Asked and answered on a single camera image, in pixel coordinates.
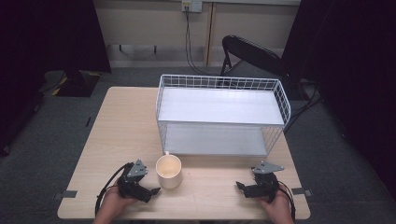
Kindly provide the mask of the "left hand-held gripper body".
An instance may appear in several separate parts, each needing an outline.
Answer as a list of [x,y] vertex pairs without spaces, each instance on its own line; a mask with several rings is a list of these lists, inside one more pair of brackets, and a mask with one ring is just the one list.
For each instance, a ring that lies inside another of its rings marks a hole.
[[149,189],[139,184],[140,180],[143,179],[147,173],[147,168],[140,159],[135,162],[126,163],[117,180],[120,196],[122,198],[135,198],[143,202],[142,198],[145,195],[151,195]]

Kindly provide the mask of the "white wall socket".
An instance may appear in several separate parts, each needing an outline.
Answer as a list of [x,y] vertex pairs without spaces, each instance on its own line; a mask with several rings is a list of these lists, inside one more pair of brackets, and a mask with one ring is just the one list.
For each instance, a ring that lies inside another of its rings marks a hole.
[[181,10],[183,12],[201,13],[203,9],[202,0],[182,0]]

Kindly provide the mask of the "white wire two-tier shelf rack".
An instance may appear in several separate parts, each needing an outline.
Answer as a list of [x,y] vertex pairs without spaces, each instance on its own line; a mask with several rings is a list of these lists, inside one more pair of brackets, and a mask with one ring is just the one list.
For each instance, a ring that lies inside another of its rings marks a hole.
[[290,121],[274,78],[163,75],[156,100],[163,151],[266,157]]

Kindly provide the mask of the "grey tape strip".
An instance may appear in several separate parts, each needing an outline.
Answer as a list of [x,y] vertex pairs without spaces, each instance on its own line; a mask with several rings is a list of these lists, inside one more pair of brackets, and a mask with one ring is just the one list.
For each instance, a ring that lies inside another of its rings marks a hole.
[[64,190],[63,192],[55,193],[52,199],[61,201],[63,198],[75,198],[77,193],[76,190]]
[[293,193],[293,195],[303,194],[305,197],[312,196],[312,191],[310,189],[295,188],[295,189],[291,189],[291,192]]

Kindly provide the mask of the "person's right hand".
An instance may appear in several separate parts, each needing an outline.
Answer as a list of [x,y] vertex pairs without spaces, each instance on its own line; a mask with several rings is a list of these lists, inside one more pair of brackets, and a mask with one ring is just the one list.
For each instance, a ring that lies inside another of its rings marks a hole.
[[276,192],[276,196],[271,203],[266,202],[262,198],[258,198],[257,201],[266,212],[268,218],[271,217],[291,217],[290,201],[288,196],[285,194],[286,188],[280,185],[280,189]]

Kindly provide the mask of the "black curtain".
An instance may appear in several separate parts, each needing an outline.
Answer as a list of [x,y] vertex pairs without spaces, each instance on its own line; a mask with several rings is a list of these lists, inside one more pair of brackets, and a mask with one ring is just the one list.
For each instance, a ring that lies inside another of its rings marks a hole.
[[319,84],[396,200],[396,0],[301,0],[282,60]]
[[0,156],[49,71],[111,71],[93,0],[0,0]]

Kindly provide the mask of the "dark stand base yellow tape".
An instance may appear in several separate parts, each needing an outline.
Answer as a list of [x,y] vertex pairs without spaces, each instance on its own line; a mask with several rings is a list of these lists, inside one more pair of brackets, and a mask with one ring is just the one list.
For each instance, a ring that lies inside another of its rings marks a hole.
[[100,77],[100,74],[89,71],[63,71],[58,81],[44,87],[41,92],[58,97],[90,97]]

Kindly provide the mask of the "black folding chair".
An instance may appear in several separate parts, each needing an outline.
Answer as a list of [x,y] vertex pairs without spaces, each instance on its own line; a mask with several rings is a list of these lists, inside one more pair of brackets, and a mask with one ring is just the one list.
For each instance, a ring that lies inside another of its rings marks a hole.
[[226,35],[222,38],[225,54],[220,74],[225,76],[233,70],[230,55],[243,62],[249,63],[272,75],[281,77],[281,81],[288,83],[288,75],[281,59],[274,52],[238,35]]

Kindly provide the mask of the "cream ceramic cup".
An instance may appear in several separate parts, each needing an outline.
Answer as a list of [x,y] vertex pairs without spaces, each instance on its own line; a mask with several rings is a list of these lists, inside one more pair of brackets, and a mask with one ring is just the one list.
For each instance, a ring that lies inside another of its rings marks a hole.
[[182,162],[177,156],[166,151],[156,162],[156,173],[163,188],[174,189],[183,180]]

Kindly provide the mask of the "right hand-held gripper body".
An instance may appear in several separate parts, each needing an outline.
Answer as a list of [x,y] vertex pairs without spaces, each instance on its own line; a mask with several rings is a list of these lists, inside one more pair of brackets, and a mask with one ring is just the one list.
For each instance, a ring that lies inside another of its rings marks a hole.
[[278,165],[261,161],[259,165],[252,168],[256,185],[253,187],[251,196],[253,198],[262,197],[268,203],[271,203],[279,188],[275,172],[279,171]]

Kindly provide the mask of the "person's left hand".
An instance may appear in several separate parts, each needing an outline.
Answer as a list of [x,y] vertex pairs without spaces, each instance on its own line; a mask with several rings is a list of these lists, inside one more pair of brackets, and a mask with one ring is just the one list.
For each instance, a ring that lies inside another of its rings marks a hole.
[[103,203],[97,214],[111,214],[119,216],[128,205],[136,203],[134,198],[122,198],[117,186],[113,186],[106,191]]

